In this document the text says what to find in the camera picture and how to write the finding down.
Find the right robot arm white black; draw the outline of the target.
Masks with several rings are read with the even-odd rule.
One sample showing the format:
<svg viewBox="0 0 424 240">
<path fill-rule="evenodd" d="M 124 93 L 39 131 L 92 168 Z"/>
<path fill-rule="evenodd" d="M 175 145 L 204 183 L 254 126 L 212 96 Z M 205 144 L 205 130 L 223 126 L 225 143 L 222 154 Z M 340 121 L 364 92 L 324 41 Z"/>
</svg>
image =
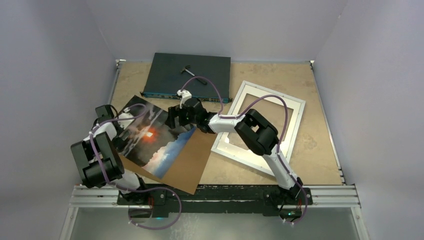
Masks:
<svg viewBox="0 0 424 240">
<path fill-rule="evenodd" d="M 283 135 L 251 105 L 240 115 L 220 115 L 206 110 L 197 98 L 190 98 L 169 107 L 167 112 L 165 124 L 171 129 L 193 124 L 206 134 L 238 134 L 248 149 L 268 164 L 284 202 L 292 204 L 301 194 L 307 195 L 301 179 L 290 168 L 281 151 Z"/>
</svg>

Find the white picture frame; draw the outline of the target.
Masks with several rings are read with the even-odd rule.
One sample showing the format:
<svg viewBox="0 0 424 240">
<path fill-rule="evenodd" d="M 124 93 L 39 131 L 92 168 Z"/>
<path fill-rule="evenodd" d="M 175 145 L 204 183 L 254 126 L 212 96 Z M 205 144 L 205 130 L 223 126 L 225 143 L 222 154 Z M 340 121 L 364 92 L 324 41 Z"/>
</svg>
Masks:
<svg viewBox="0 0 424 240">
<path fill-rule="evenodd" d="M 241 124 L 240 132 L 219 133 L 211 150 L 272 176 L 260 154 L 275 143 L 285 160 L 290 161 L 305 105 L 305 100 L 243 81 L 228 114 L 244 113 L 247 120 Z"/>
</svg>

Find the landscape photo print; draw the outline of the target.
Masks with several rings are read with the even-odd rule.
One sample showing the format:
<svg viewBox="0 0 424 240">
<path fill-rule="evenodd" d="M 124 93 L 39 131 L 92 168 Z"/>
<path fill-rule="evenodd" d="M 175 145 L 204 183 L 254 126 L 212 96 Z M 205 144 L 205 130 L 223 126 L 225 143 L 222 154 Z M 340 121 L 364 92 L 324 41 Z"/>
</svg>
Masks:
<svg viewBox="0 0 424 240">
<path fill-rule="evenodd" d="M 136 95 L 125 107 L 134 116 L 144 115 L 129 127 L 134 133 L 133 144 L 127 151 L 117 152 L 155 176 L 164 176 L 196 127 L 188 124 L 170 129 L 165 125 L 168 113 Z"/>
</svg>

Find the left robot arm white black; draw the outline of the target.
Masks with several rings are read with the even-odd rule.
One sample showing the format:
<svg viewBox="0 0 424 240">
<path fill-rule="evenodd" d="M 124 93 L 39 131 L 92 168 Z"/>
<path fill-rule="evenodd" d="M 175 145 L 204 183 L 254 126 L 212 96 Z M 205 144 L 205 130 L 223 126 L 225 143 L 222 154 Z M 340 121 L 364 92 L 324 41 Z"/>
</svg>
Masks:
<svg viewBox="0 0 424 240">
<path fill-rule="evenodd" d="M 146 105 L 136 103 L 117 112 L 110 104 L 96 107 L 97 118 L 83 140 L 71 145 L 82 183 L 87 188 L 112 186 L 138 205 L 146 203 L 149 191 L 136 173 L 126 170 L 119 156 L 128 143 L 128 126 L 146 113 Z"/>
</svg>

